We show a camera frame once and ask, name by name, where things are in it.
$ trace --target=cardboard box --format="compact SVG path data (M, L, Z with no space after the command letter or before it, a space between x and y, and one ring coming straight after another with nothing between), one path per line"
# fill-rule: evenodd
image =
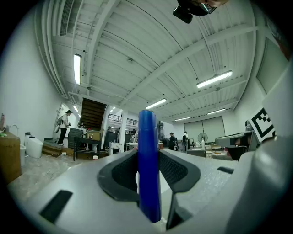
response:
M0 169L4 182L9 184L22 175L20 163L20 139L10 132L0 137Z
M93 139L95 141L100 140L100 134L102 134L104 129L101 129L100 131L90 131L87 132L87 139Z

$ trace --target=black rubber pad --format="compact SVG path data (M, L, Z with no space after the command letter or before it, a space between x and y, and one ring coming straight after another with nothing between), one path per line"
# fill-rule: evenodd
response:
M69 191L59 191L40 212L40 215L49 222L54 223L58 216L61 214L63 208L69 201L72 194L73 193Z
M234 169L228 168L228 167L224 167L224 166L220 166L217 170L226 172L228 174L232 174L234 172Z

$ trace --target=door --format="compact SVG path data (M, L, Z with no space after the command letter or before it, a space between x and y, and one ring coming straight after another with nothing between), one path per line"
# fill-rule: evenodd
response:
M207 142L214 142L216 138L225 136L222 116L203 120L202 124Z
M66 112L66 107L65 107L65 105L62 103L62 104L61 104L61 107L60 107L60 109L59 109L59 112L58 112L58 114L57 114L57 119L56 119L56 122L55 122L55 125L54 125L54 130L55 130L55 128L56 128L56 125L57 125L57 121L58 121L58 119L59 119L61 116L65 115L65 112ZM57 133L54 133L54 134L53 134L53 139L59 139L59 137L60 137L60 133L61 133L60 130L59 130Z
M202 121L185 123L184 124L184 129L185 129L185 131L187 131L188 138L193 139L194 142L196 142L196 141L198 141L197 140L198 135L200 133L203 133Z

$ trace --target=white container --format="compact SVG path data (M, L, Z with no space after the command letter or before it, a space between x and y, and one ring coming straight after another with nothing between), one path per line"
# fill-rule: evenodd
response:
M42 156L43 143L39 139L26 136L25 143L28 155L37 159Z
M23 144L20 144L20 165L24 166L24 157L26 155L26 147Z
M204 139L202 139L202 141L201 141L201 147L202 147L203 149L205 149L205 140L204 140Z
M97 144L92 144L92 151L95 151L95 152L97 152Z

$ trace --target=pipe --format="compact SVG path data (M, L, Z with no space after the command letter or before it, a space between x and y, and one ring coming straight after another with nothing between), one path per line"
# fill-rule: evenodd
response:
M48 74L49 74L49 76L50 76L50 78L51 78L51 80L52 80L52 82L53 82L53 84L54 84L56 90L58 91L59 94L61 94L61 93L60 93L61 90L60 90L59 87L57 86L56 81L54 80L52 74L51 74L50 71L49 71L48 65L47 65L47 63L45 62L45 59L44 59L44 56L43 56L43 53L42 53L42 50L41 50L41 47L40 47L40 41L39 41L39 38L38 38L38 32L37 32L37 10L38 10L38 6L36 6L36 9L35 9L35 15L34 15L34 27L35 27L35 34L36 34L36 40L37 40L37 44L38 44L38 49L39 49L39 51L40 51L40 55L41 55L41 58L42 58L42 60L43 60L44 65L45 65L45 68L46 68L46 70L47 70L47 72L48 72Z
M54 6L54 1L50 1L49 8L48 8L48 14L47 14L47 39L48 39L49 55L50 55L51 63L53 66L53 71L54 71L55 76L57 77L57 80L59 82L59 86L60 86L61 90L63 91L65 98L68 99L67 93L62 85L62 82L61 82L59 74L58 74L58 70L56 68L54 54L53 54L53 48L52 48L52 34L51 34L52 22L51 21L52 21L53 6Z
M60 91L62 92L62 94L64 95L64 91L62 90L62 87L60 86L58 79L56 77L56 74L53 72L53 65L51 63L51 60L49 59L50 54L49 54L49 49L48 49L48 39L47 39L47 35L46 35L46 16L47 16L47 12L48 12L48 1L44 2L43 8L42 8L42 36L43 36L43 44L44 44L44 49L45 49L45 54L46 57L48 58L48 64L50 67L50 72L53 75L55 82L57 83Z

